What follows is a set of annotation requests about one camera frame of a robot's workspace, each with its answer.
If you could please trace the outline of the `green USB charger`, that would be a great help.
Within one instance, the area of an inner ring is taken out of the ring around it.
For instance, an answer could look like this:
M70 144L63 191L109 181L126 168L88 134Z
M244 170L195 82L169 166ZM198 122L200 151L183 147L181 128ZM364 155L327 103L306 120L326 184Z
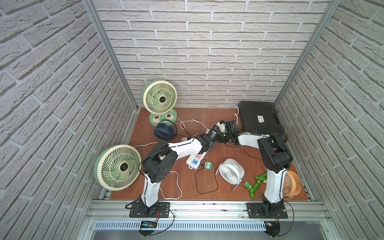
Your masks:
M207 170L212 170L213 163L206 161L205 164L204 164L204 168L207 169Z

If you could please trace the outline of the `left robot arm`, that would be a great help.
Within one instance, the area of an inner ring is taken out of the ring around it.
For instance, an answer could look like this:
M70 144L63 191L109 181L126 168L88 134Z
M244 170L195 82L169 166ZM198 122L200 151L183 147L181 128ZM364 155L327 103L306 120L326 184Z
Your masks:
M160 141L143 160L145 185L140 203L151 208L159 198L161 182L168 176L178 159L211 151L221 139L220 128L212 127L207 133L180 143Z

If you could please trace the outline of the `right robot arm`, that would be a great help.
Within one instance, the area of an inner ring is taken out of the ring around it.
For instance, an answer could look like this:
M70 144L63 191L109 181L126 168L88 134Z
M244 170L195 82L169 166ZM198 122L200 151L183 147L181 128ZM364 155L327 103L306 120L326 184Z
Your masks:
M263 195L261 212L271 215L284 208L283 186L292 155L279 134L259 135L252 133L223 134L223 143L232 142L260 150L267 168L267 185Z

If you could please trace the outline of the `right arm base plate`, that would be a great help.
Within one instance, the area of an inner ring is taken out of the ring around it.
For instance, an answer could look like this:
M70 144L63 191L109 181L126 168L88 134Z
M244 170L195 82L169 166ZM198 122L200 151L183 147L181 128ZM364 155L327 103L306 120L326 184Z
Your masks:
M284 202L270 204L268 202L246 203L249 219L287 219L288 214Z

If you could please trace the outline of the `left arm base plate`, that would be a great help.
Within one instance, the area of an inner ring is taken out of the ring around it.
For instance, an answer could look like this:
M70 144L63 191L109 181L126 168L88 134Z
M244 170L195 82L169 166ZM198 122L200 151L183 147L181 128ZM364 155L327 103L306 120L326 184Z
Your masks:
M135 201L125 208L130 211L130 218L168 218L170 205L170 202L157 202L152 207L147 207L144 203Z

